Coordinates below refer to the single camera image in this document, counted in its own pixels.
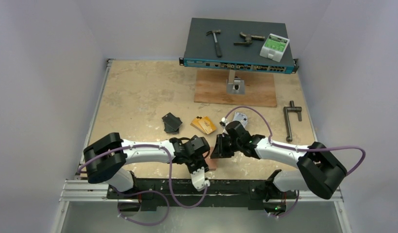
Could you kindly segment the pink leather card holder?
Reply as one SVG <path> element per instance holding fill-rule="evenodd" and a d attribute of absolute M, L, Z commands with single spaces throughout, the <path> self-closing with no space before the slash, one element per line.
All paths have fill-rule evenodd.
<path fill-rule="evenodd" d="M 214 150 L 214 147 L 210 147 L 209 152 L 204 153 L 205 162 L 208 165 L 209 171 L 215 171 L 218 167 L 218 160 L 211 159 L 211 157 L 210 157 L 213 150 Z"/>

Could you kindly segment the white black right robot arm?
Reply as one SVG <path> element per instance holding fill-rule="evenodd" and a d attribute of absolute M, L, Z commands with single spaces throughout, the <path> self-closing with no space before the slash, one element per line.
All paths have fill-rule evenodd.
<path fill-rule="evenodd" d="M 329 200 L 347 176 L 345 166 L 322 143 L 310 146 L 280 143 L 264 135 L 251 135 L 240 122 L 232 121 L 217 136 L 210 158 L 231 158 L 238 151 L 246 157 L 273 160 L 298 169 L 280 171 L 267 182 L 266 193 L 273 198 L 285 191 L 310 190 Z"/>

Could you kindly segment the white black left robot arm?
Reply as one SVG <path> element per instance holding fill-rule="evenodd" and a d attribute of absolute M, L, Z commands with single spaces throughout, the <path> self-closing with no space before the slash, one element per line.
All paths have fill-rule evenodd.
<path fill-rule="evenodd" d="M 89 183 L 107 183 L 130 199 L 137 194 L 138 186 L 134 174 L 126 171 L 124 165 L 147 162 L 186 165 L 193 187 L 202 191 L 210 186 L 205 176 L 208 165 L 204 158 L 209 151 L 207 140 L 196 135 L 136 142 L 122 139 L 119 133 L 109 133 L 83 150 L 85 162 L 78 171 L 86 172 Z"/>

